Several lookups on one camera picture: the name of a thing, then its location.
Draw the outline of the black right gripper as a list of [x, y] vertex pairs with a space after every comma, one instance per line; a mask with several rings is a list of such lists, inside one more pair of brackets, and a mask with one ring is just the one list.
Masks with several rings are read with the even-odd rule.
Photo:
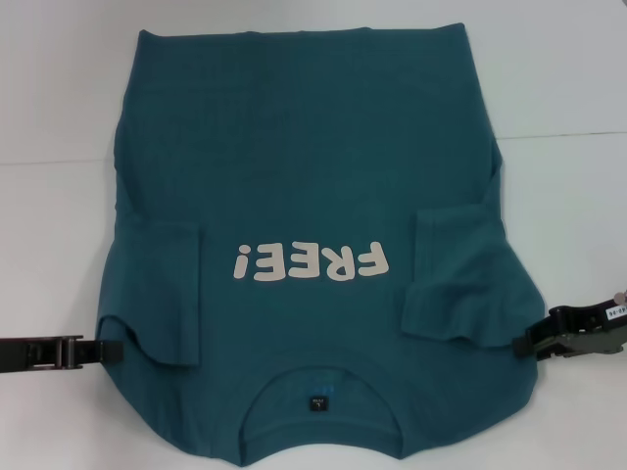
[[554, 335], [527, 328], [511, 341], [516, 358], [542, 362], [553, 356], [615, 354], [627, 345], [627, 305], [561, 305], [549, 310], [549, 318]]

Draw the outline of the teal FREE print t-shirt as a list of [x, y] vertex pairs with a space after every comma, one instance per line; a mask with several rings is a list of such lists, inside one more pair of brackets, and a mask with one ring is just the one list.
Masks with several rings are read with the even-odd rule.
[[506, 239], [465, 28], [142, 31], [97, 335], [182, 451], [402, 459], [521, 410], [543, 299]]

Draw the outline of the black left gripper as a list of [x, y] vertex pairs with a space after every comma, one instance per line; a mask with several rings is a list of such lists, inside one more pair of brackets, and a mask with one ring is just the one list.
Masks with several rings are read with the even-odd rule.
[[0, 374], [76, 370], [86, 364], [113, 365], [123, 360], [123, 343], [86, 341], [80, 343], [80, 365], [76, 359], [78, 336], [0, 338]]

